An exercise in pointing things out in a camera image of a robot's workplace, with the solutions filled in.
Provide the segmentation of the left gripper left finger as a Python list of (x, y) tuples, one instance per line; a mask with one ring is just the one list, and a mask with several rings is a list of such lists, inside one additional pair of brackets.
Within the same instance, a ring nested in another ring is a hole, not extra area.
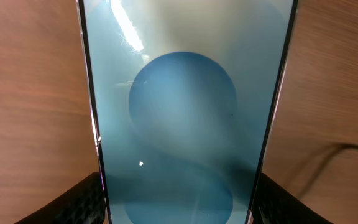
[(103, 224), (106, 203), (101, 175), (93, 172), (17, 224)]

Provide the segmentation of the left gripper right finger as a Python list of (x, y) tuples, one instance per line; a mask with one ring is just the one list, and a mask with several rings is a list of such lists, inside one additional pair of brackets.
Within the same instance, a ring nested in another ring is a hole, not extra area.
[(252, 204), (253, 224), (332, 224), (261, 174)]

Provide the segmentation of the teal screen smartphone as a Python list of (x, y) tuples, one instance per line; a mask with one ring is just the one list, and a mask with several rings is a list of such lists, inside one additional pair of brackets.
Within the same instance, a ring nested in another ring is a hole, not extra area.
[(76, 6), (109, 223), (248, 223), (298, 1)]

